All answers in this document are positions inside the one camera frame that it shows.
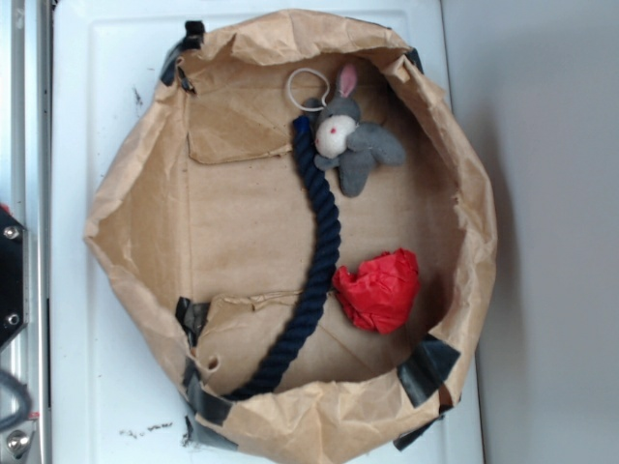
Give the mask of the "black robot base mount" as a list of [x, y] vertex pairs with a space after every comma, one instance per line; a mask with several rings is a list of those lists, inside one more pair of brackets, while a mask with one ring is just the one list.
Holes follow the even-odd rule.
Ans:
[[1, 350], [28, 323], [26, 309], [26, 238], [24, 226], [1, 204]]

